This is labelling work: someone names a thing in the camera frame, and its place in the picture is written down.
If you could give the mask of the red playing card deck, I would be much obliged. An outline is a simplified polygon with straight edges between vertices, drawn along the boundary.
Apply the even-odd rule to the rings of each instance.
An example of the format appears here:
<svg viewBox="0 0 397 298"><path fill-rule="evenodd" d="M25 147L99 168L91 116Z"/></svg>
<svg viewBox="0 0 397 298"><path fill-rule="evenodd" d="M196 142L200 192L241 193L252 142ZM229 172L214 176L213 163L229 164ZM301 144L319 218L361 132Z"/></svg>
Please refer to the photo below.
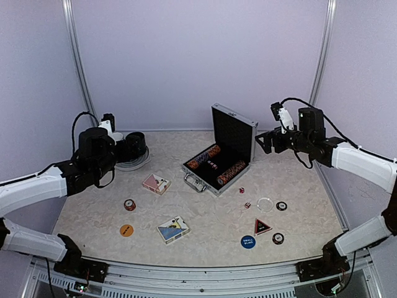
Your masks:
<svg viewBox="0 0 397 298"><path fill-rule="evenodd" d="M158 195L163 195L170 187L171 181L156 174L150 174L143 182L144 188Z"/></svg>

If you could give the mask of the red poker chip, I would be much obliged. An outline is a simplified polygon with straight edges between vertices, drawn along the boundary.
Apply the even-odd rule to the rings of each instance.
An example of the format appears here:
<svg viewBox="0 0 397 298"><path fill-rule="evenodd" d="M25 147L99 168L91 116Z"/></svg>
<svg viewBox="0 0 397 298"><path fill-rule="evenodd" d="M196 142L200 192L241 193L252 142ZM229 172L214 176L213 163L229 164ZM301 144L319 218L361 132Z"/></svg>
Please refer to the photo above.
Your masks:
<svg viewBox="0 0 397 298"><path fill-rule="evenodd" d="M131 212L134 211L136 209L136 204L135 201L132 199L127 199L124 203L123 206L125 208L125 210Z"/></svg>

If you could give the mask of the aluminium poker case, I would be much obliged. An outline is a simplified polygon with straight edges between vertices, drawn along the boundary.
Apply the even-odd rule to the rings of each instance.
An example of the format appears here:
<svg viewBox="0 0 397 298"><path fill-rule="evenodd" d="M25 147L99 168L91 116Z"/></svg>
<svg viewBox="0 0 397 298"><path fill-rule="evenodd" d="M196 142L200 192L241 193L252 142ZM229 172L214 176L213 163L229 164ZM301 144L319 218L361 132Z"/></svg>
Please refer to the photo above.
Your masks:
<svg viewBox="0 0 397 298"><path fill-rule="evenodd" d="M210 191L220 196L234 182L236 182L251 166L255 157L255 136L258 121L247 117L219 104L212 105L213 133L215 142L182 164L185 173L184 182L197 193ZM187 163L197 155L214 145L221 148L221 152L202 163L197 169L191 169ZM225 185L216 181L219 175L238 161L243 160L246 167Z"/></svg>

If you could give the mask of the clear round dealer button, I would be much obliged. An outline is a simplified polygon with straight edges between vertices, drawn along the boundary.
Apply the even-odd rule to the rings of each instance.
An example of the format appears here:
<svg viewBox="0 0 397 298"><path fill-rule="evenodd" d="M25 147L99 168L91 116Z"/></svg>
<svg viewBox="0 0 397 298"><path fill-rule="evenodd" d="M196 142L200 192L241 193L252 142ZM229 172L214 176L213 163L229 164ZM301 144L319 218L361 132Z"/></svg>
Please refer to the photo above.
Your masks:
<svg viewBox="0 0 397 298"><path fill-rule="evenodd" d="M270 212L274 207L274 202L268 197L262 197L257 200L257 208L260 212Z"/></svg>

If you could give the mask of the orange round button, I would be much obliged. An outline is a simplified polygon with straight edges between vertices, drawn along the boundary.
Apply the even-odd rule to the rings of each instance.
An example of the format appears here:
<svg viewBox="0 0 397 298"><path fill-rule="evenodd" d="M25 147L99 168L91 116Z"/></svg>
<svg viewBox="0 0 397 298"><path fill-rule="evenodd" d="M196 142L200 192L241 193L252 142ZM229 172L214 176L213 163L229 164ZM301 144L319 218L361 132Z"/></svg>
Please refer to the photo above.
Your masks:
<svg viewBox="0 0 397 298"><path fill-rule="evenodd" d="M134 228L129 224L125 224L120 227L120 234L123 237L130 237L131 235L133 235L133 232Z"/></svg>

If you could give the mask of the red triangular button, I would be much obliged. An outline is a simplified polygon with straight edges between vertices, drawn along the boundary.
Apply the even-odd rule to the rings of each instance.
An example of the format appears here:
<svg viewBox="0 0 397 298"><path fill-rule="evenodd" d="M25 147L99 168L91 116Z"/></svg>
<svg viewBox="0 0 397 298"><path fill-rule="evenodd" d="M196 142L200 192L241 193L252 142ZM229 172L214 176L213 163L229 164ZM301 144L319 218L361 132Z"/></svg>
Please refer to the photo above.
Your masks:
<svg viewBox="0 0 397 298"><path fill-rule="evenodd" d="M261 235L265 232L269 232L272 230L272 227L264 223L263 221L259 219L255 219L255 225L254 225L254 236Z"/></svg>

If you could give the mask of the blue playing card deck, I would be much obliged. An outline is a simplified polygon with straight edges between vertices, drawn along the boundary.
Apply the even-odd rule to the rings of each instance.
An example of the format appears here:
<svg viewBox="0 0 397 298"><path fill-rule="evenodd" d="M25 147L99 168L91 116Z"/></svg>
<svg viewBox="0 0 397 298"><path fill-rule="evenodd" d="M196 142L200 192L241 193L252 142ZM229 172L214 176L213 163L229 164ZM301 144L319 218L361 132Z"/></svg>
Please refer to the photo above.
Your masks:
<svg viewBox="0 0 397 298"><path fill-rule="evenodd" d="M157 226L156 229L165 244L170 244L170 242L173 242L190 232L190 227L179 215Z"/></svg>

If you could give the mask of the blue small blind button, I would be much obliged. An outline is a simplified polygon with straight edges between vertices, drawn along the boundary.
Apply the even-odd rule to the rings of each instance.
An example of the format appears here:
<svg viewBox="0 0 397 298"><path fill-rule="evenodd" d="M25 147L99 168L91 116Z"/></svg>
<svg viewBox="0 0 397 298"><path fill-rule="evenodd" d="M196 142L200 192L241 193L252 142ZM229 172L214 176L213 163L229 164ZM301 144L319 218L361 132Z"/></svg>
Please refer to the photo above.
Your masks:
<svg viewBox="0 0 397 298"><path fill-rule="evenodd" d="M245 235L241 238L241 246L245 249L252 249L256 245L256 239L251 235Z"/></svg>

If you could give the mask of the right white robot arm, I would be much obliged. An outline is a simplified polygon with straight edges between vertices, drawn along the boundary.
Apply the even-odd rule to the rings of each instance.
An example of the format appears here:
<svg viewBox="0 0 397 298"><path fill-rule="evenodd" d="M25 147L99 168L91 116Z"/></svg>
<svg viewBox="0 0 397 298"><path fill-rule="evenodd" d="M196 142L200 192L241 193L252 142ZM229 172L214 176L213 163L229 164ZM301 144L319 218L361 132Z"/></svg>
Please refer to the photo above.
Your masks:
<svg viewBox="0 0 397 298"><path fill-rule="evenodd" d="M323 248L323 257L317 262L318 271L331 275L341 266L341 258L396 235L396 162L377 156L352 145L339 137L328 138L324 126L325 116L315 107L298 110L299 124L293 123L288 110L280 103L271 107L280 126L256 136L256 142L266 154L292 150L305 153L311 168L314 161L366 179L390 194L387 208L378 216L336 237Z"/></svg>

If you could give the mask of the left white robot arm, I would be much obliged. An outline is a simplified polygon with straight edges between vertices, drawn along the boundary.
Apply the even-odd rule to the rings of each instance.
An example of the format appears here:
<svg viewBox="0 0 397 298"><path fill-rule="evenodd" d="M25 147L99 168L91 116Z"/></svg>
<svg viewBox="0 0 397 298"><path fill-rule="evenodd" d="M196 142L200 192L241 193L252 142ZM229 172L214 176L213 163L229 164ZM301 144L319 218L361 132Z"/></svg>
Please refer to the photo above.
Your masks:
<svg viewBox="0 0 397 298"><path fill-rule="evenodd" d="M73 276L87 269L81 251L66 235L50 235L22 227L5 216L47 199L70 197L115 172L115 165L132 159L130 144L115 140L104 128L80 133L79 148L70 160L53 163L30 176L1 183L1 249L44 257L62 263Z"/></svg>

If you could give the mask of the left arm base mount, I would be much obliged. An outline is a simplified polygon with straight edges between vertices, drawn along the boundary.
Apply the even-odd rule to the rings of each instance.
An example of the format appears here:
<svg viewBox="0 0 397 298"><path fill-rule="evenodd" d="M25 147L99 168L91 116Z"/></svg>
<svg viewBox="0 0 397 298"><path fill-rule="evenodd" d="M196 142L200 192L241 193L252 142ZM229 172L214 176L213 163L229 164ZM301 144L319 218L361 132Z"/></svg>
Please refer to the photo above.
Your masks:
<svg viewBox="0 0 397 298"><path fill-rule="evenodd" d="M54 271L86 281L104 283L109 265L104 262L81 259L77 264L57 262Z"/></svg>

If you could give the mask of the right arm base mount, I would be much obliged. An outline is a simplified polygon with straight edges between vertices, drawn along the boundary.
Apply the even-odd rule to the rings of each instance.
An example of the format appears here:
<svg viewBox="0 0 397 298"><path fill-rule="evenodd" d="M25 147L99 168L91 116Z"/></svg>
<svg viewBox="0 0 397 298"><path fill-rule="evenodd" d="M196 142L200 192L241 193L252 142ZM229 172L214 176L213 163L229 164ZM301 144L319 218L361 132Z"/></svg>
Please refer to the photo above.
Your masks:
<svg viewBox="0 0 397 298"><path fill-rule="evenodd" d="M327 260L325 257L298 262L296 265L300 282L321 279L350 270L346 257Z"/></svg>

